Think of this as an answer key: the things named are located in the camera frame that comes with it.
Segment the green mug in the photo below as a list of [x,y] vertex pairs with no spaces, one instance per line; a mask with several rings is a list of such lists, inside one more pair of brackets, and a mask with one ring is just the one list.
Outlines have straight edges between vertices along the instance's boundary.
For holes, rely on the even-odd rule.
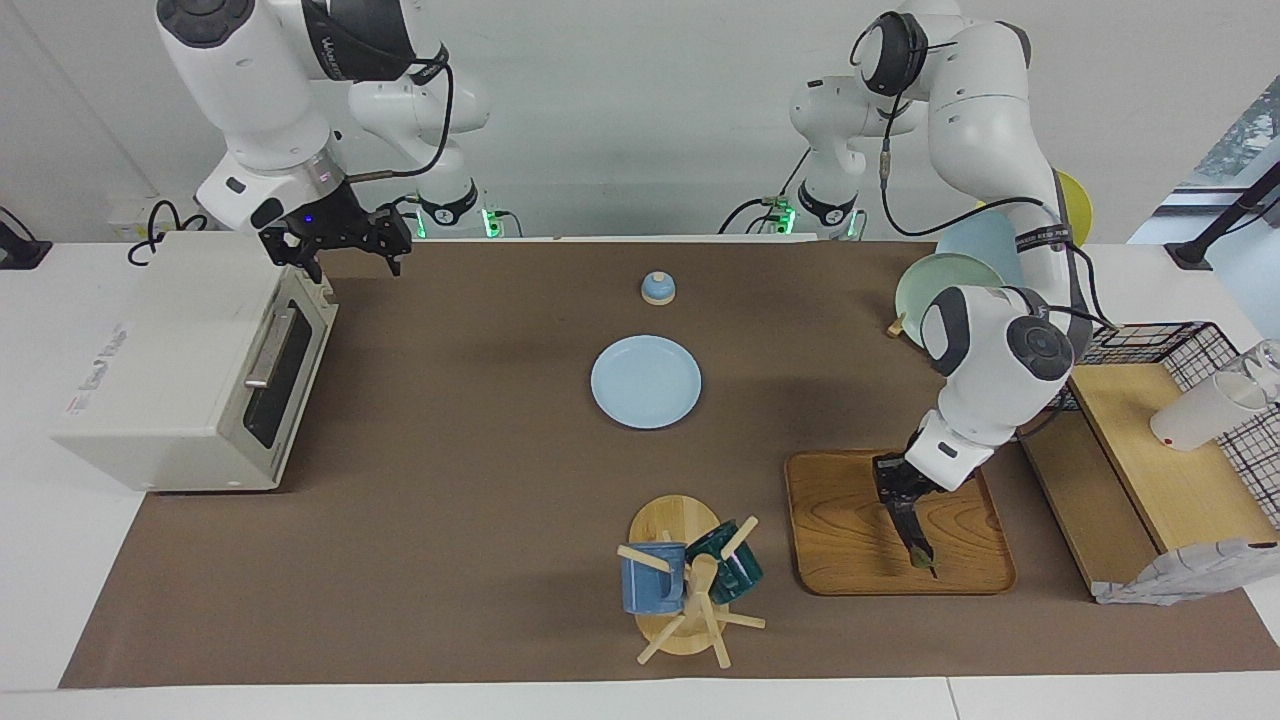
[[716,559],[716,582],[712,583],[712,589],[708,593],[716,605],[726,605],[742,597],[764,577],[764,570],[755,561],[755,553],[745,542],[737,546],[737,551],[730,555],[728,560],[721,559],[721,551],[735,534],[737,534],[737,521],[726,520],[685,550],[686,562],[692,562],[694,557],[699,555],[710,555]]

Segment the oven handle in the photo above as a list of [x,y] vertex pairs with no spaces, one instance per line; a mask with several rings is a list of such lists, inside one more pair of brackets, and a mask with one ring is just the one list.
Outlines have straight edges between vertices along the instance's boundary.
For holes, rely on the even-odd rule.
[[293,323],[298,318],[297,307],[285,307],[271,318],[271,327],[266,329],[266,338],[262,340],[262,348],[257,352],[253,368],[244,377],[244,387],[262,389],[271,384],[275,377],[275,368],[280,364],[280,354],[284,343],[289,340]]

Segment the white toaster oven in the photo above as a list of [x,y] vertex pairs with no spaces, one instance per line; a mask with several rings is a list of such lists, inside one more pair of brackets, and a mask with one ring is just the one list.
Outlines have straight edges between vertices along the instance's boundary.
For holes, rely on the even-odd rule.
[[279,486],[338,305],[257,238],[172,232],[52,438],[138,491]]

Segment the cloth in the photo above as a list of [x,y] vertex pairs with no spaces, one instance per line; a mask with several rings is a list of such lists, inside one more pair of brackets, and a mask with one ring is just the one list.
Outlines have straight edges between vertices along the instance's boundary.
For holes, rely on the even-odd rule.
[[1280,547],[1242,538],[1166,552],[1132,583],[1093,583],[1094,600],[1110,603],[1174,605],[1244,587],[1280,574]]

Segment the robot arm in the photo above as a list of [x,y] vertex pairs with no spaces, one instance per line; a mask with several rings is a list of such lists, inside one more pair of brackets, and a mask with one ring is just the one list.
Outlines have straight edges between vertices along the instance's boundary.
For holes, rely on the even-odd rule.
[[[893,99],[878,96],[856,77],[828,76],[809,81],[791,97],[791,124],[809,141],[804,177],[787,202],[796,209],[799,232],[844,237],[854,222],[867,158],[854,138],[881,137],[893,111]],[[923,102],[897,109],[895,135],[916,128],[925,115]]]
[[[951,0],[908,0],[881,15],[859,45],[854,63],[865,87],[895,105],[928,102],[933,167],[961,192],[1004,201],[998,210],[1025,249],[1028,287],[951,287],[933,301],[922,336],[946,387],[905,452],[877,459],[881,500],[913,564],[932,570],[915,500],[960,487],[1048,405],[1093,327],[1071,314],[1087,314],[1083,273],[1068,249],[1073,237],[1056,174],[1032,132],[1025,35],[1007,23],[961,17]],[[888,173],[886,140],[882,192]]]
[[[458,131],[483,127],[488,105],[479,94],[444,90],[453,85],[448,51],[421,3],[159,0],[156,19],[179,76],[227,138],[227,155],[196,193],[201,205],[230,228],[257,232],[276,264],[315,279],[316,252],[334,247],[379,254],[399,274],[411,233],[394,206],[361,208],[352,191],[360,178],[334,160],[308,81],[356,81],[353,114],[416,164],[435,155],[422,133],[443,131],[442,97],[462,97]],[[419,196],[461,209],[460,219],[480,193],[456,147],[439,155],[444,177],[417,176]],[[284,238],[280,220],[296,241]]]

